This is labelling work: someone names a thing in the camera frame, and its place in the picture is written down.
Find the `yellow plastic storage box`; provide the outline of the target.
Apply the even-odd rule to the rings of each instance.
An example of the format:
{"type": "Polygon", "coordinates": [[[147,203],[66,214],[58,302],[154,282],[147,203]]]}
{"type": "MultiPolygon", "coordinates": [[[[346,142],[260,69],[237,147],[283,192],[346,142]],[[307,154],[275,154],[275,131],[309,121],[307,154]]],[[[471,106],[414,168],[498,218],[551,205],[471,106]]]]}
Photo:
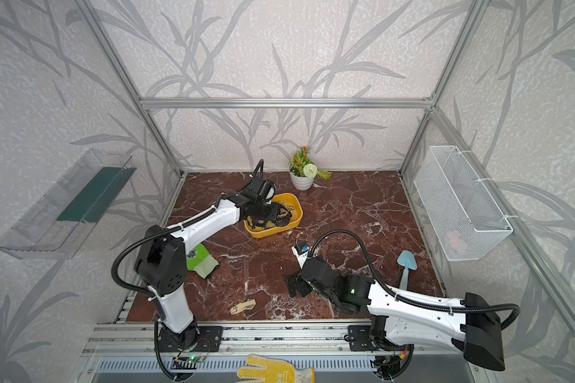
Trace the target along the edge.
{"type": "Polygon", "coordinates": [[[268,215],[263,218],[248,217],[245,220],[244,226],[252,237],[260,239],[291,230],[298,227],[303,218],[300,201],[292,193],[274,196],[267,212],[268,215]]]}

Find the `cream strap watch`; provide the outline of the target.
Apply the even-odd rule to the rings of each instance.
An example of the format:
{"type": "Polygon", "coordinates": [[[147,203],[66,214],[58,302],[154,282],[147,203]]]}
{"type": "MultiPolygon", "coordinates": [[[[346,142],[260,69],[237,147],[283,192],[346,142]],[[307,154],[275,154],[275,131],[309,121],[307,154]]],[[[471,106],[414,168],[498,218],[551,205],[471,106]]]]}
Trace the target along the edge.
{"type": "Polygon", "coordinates": [[[242,302],[242,303],[237,303],[236,305],[234,305],[231,309],[230,309],[230,314],[231,315],[238,315],[244,311],[249,311],[251,309],[253,309],[257,304],[257,301],[255,299],[249,299],[246,302],[242,302]]]}

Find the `black chunky watch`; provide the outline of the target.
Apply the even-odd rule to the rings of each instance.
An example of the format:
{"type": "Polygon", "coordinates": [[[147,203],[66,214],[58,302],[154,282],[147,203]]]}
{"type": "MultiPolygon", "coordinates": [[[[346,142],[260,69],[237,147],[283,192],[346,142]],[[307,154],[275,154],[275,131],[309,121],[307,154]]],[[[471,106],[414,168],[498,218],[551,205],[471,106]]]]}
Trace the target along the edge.
{"type": "Polygon", "coordinates": [[[268,215],[268,222],[272,223],[275,227],[285,227],[289,225],[292,218],[292,211],[289,207],[278,203],[272,202],[270,204],[271,211],[268,215]]]}

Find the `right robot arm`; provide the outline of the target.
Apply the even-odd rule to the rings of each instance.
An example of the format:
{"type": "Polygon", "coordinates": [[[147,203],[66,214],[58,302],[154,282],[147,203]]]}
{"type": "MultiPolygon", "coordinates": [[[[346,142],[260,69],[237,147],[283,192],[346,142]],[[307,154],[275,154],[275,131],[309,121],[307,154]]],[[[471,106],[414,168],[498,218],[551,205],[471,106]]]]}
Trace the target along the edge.
{"type": "Polygon", "coordinates": [[[341,314],[368,314],[371,325],[364,346],[371,351],[399,349],[411,354],[415,346],[437,346],[460,352],[477,367],[505,370],[502,332],[518,318],[519,305],[490,305],[474,293],[439,298],[391,287],[383,282],[356,233],[345,229],[336,233],[357,242],[370,276],[340,274],[318,255],[319,240],[313,245],[301,242],[292,247],[300,272],[286,281],[294,295],[316,292],[341,314]]]}

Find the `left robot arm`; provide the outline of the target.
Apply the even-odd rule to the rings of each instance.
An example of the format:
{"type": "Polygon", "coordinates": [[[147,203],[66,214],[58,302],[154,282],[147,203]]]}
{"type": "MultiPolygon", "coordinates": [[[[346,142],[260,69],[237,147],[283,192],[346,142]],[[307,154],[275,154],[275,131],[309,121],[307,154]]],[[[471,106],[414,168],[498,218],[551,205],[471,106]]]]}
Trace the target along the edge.
{"type": "Polygon", "coordinates": [[[126,290],[150,297],[161,324],[172,335],[183,338],[193,333],[195,318],[184,290],[187,255],[225,228],[255,215],[271,214],[274,194],[274,183],[264,178],[264,162],[259,161],[242,188],[222,194],[203,212],[168,228],[149,228],[144,239],[126,247],[113,261],[113,281],[126,290]],[[121,262],[134,250],[138,250],[134,271],[144,287],[128,283],[119,275],[121,262]]]}

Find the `potted artificial plant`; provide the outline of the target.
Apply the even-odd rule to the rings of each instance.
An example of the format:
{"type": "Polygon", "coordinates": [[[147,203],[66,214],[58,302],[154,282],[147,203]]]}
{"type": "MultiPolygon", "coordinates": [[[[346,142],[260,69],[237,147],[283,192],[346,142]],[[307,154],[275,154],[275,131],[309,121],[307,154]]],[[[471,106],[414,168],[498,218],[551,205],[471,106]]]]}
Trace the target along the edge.
{"type": "Polygon", "coordinates": [[[332,173],[320,170],[315,162],[308,156],[309,149],[300,147],[292,156],[288,170],[294,187],[299,191],[307,191],[314,183],[315,178],[329,180],[332,173]]]}

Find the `green work glove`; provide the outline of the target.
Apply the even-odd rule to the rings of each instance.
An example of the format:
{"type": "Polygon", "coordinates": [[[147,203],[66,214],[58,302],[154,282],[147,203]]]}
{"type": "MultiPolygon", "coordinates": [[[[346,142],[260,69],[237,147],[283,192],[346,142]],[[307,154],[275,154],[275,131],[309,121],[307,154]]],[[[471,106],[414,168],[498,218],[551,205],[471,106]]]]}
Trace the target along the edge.
{"type": "Polygon", "coordinates": [[[207,279],[219,267],[217,260],[203,244],[198,244],[191,250],[186,260],[188,271],[197,273],[202,279],[207,279]]]}

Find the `teal garden trowel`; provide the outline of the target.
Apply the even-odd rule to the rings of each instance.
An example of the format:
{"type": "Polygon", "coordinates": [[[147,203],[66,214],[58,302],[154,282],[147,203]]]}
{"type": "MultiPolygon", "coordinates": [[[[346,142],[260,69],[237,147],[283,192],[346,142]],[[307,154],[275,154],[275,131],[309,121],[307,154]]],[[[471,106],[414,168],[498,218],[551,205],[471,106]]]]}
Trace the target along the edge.
{"type": "Polygon", "coordinates": [[[397,263],[402,267],[402,277],[399,284],[400,290],[407,290],[410,271],[416,271],[418,266],[412,252],[402,251],[397,258],[397,263]]]}

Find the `yellow dotted work glove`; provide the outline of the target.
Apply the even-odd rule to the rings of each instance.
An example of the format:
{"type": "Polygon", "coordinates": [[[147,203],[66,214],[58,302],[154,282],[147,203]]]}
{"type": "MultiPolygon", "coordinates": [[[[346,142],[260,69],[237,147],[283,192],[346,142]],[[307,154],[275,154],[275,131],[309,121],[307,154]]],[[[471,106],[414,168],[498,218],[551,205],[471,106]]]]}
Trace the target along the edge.
{"type": "Polygon", "coordinates": [[[298,370],[294,365],[279,359],[257,354],[247,356],[246,365],[236,373],[239,382],[261,383],[315,383],[315,370],[298,370]]]}

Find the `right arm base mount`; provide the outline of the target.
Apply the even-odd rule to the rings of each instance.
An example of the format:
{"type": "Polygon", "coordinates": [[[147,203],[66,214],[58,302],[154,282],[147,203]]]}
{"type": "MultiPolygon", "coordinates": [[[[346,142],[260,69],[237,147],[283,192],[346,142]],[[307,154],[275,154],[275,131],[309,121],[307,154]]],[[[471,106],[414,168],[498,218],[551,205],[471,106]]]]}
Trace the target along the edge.
{"type": "Polygon", "coordinates": [[[352,325],[348,327],[348,333],[343,338],[349,343],[350,351],[387,351],[387,352],[404,352],[411,351],[412,346],[396,346],[388,340],[374,339],[371,336],[370,325],[352,325]]]}

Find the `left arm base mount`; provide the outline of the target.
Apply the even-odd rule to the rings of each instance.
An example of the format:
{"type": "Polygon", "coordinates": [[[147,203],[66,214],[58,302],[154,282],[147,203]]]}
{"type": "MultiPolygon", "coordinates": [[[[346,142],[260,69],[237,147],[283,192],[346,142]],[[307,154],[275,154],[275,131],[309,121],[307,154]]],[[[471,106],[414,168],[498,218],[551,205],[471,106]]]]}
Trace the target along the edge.
{"type": "Polygon", "coordinates": [[[177,351],[216,353],[220,349],[223,330],[223,327],[215,326],[190,327],[177,334],[161,326],[155,346],[160,353],[177,351]]]}

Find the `aluminium front rail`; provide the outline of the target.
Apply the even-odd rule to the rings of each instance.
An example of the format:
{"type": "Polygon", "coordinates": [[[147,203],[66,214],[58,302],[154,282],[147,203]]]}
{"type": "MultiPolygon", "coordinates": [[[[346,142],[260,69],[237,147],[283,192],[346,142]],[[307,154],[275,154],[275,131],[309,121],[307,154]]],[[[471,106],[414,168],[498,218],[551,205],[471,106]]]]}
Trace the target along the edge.
{"type": "MultiPolygon", "coordinates": [[[[348,328],[370,323],[369,319],[203,321],[200,327],[223,328],[217,356],[348,355],[348,328]]],[[[153,324],[123,322],[97,325],[81,355],[143,357],[152,353],[153,324]]]]}

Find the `clear acrylic wall shelf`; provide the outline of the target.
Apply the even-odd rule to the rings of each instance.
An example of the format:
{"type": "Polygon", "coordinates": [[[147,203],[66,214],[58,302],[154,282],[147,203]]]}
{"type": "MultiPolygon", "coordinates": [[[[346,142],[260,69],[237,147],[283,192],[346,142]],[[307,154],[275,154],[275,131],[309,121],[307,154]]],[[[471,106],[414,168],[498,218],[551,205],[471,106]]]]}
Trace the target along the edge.
{"type": "Polygon", "coordinates": [[[16,259],[71,259],[137,168],[132,156],[88,150],[0,238],[16,259]]]}

